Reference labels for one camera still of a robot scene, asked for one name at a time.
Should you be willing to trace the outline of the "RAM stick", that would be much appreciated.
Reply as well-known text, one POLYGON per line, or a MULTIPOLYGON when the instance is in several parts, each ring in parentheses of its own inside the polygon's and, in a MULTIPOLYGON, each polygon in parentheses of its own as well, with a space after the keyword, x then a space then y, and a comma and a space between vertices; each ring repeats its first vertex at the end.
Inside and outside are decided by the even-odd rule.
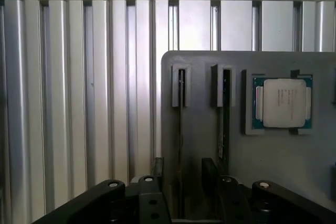
POLYGON ((229 174, 230 70, 222 71, 222 106, 219 108, 218 164, 221 174, 229 174))
POLYGON ((179 139, 179 149, 178 149, 178 178, 179 178, 179 192, 178 192, 178 218, 184 218, 184 191, 183 191, 183 178, 182 178, 182 153, 183 153, 183 106, 184 106, 184 81, 185 81, 185 70, 180 69, 178 71, 179 75, 179 85, 178 85, 178 107, 179 107, 179 127, 178 127, 178 139, 179 139))

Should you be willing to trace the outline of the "grey parts rack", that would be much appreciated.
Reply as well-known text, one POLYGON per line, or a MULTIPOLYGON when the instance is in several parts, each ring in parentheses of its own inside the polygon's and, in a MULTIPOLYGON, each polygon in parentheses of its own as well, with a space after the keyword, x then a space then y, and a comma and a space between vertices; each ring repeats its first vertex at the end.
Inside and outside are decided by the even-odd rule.
POLYGON ((250 188, 274 182, 336 212, 336 53, 171 51, 161 61, 163 190, 177 220, 221 222, 202 187, 202 158, 219 172, 222 71, 230 70, 229 174, 250 188), (182 178, 178 217, 179 70, 185 70, 182 178), (312 76, 312 128, 253 129, 253 77, 312 76))

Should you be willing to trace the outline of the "CPU with silver lid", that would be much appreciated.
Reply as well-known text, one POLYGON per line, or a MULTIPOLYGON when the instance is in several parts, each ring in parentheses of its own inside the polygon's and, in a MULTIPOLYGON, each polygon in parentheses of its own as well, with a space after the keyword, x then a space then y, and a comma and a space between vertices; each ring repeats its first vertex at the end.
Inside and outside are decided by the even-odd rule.
POLYGON ((253 77, 253 129, 312 128, 312 76, 253 77))

